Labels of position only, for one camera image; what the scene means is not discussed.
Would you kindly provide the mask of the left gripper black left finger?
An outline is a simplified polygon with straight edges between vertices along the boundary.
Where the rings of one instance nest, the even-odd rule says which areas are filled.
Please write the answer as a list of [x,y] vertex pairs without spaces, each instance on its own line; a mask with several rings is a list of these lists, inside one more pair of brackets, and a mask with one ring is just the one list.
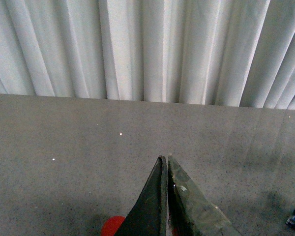
[[159,156],[116,236],[164,236],[167,227],[168,167]]

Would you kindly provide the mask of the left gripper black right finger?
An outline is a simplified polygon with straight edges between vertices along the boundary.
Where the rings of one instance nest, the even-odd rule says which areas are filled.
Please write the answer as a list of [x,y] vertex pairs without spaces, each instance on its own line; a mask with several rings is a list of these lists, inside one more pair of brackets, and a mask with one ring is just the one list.
[[169,222],[174,236],[240,236],[220,208],[208,201],[182,166],[168,158]]

